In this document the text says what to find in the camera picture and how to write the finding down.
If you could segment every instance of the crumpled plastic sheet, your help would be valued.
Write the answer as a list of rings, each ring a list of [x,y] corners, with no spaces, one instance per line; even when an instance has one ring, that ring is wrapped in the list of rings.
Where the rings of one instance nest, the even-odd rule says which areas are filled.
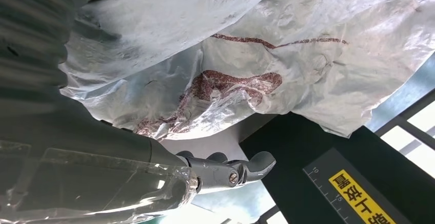
[[[433,53],[434,6],[105,0],[78,15],[98,32],[75,28],[63,93],[156,139],[209,136],[254,112],[289,111],[348,136]]]
[[[29,159],[30,150],[0,141],[0,160],[11,168],[31,172],[29,162],[38,165],[30,178],[0,174],[16,180],[0,196],[0,223],[142,223],[183,208],[196,196],[197,176],[190,167],[54,148],[41,160]],[[31,182],[24,193],[17,189],[23,182]]]

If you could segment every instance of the black surface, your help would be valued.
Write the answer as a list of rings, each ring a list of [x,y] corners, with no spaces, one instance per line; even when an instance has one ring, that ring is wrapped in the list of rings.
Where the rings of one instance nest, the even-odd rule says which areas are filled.
[[[276,158],[263,183],[291,224],[344,223],[302,171],[330,148],[336,148],[413,224],[434,223],[435,180],[365,127],[346,139],[288,114],[274,118],[241,147],[248,158],[260,151]]]

